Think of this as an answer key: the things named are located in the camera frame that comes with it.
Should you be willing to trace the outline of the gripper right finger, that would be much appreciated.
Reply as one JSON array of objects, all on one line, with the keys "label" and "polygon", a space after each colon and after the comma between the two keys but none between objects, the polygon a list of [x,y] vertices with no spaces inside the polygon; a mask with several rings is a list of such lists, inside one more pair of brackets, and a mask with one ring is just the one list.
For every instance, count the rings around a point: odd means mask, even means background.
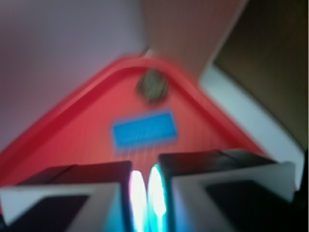
[{"label": "gripper right finger", "polygon": [[148,181],[153,232],[306,232],[296,167],[246,150],[165,153]]}]

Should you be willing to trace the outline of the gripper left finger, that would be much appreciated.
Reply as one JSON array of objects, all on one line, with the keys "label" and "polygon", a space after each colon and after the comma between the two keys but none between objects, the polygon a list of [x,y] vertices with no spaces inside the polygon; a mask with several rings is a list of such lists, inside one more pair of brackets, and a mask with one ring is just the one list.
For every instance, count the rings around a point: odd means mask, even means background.
[{"label": "gripper left finger", "polygon": [[46,168],[0,189],[3,232],[145,232],[142,176],[128,160]]}]

